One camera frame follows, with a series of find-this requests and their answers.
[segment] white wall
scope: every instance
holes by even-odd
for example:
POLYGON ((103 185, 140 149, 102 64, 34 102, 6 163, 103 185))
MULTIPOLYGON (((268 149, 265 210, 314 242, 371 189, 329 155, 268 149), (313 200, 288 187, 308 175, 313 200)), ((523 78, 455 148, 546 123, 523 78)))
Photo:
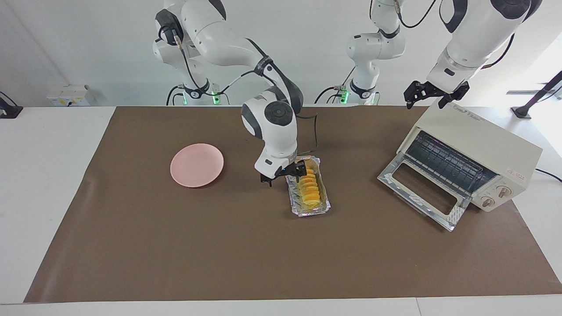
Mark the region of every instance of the white wall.
MULTIPOLYGON (((325 87, 341 83, 353 67, 345 51, 348 38, 377 30, 369 21, 369 0, 223 2, 233 29, 255 40, 301 87, 307 103, 325 87)), ((406 22, 417 21, 429 3, 409 1, 406 22)), ((174 69, 152 54, 153 19, 162 8, 161 0, 0 0, 0 4, 13 11, 38 43, 29 49, 33 46, 29 39, 21 39, 13 21, 4 18, 9 15, 6 6, 0 6, 0 89, 23 105, 48 105, 45 86, 64 81, 89 85, 99 105, 162 105, 170 87, 179 83, 174 69)), ((463 104, 486 105, 505 94, 510 81, 561 33, 560 12, 562 1, 544 0, 517 32, 504 61, 470 82, 472 90, 463 104)), ((425 79, 450 39, 437 8, 420 27, 403 32, 404 56, 380 62, 382 104, 403 104, 404 89, 413 80, 425 79)), ((221 86, 246 70, 206 67, 221 86)), ((230 99, 242 103, 265 86, 248 76, 229 91, 230 99)))

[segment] wire rack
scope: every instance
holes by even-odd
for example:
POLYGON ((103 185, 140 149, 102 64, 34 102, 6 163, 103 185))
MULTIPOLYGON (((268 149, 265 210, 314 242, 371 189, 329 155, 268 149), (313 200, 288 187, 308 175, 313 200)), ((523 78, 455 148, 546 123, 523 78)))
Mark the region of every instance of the wire rack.
POLYGON ((497 176, 424 131, 420 131, 406 158, 453 191, 471 195, 497 176))

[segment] electrical box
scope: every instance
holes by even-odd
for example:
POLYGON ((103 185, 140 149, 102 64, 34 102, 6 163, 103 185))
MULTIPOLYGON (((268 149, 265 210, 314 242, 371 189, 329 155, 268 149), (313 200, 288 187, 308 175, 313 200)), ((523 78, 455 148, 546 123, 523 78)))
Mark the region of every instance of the electrical box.
POLYGON ((51 87, 47 98, 54 106, 92 106, 95 98, 85 85, 51 87))

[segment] table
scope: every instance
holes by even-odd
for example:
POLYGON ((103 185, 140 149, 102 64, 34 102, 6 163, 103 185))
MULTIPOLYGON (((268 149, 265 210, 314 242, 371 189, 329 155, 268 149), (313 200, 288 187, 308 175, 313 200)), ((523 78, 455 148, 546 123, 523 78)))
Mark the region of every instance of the table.
MULTIPOLYGON (((114 107, 29 108, 0 121, 0 315, 558 315, 562 295, 367 300, 21 303, 82 180, 114 107)), ((562 159, 532 121, 509 110, 475 113, 544 149, 539 168, 562 174, 562 159)), ((554 272, 562 279, 560 183, 535 174, 514 201, 554 272)))

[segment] black stand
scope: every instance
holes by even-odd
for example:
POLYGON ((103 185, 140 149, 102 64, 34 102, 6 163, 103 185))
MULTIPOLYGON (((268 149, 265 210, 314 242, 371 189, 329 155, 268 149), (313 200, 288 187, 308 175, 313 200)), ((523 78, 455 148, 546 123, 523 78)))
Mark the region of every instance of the black stand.
POLYGON ((0 119, 15 119, 23 109, 21 106, 10 106, 4 99, 0 98, 0 119))
POLYGON ((540 99, 542 99, 550 90, 552 90, 561 81, 562 81, 562 71, 559 72, 558 75, 554 76, 554 78, 549 83, 547 83, 542 90, 537 92, 537 94, 535 94, 534 97, 529 102, 527 102, 527 104, 525 104, 522 107, 512 107, 511 110, 513 111, 515 116, 517 116, 520 119, 528 119, 528 120, 531 119, 531 116, 529 115, 529 110, 531 109, 531 107, 537 104, 537 102, 540 99))

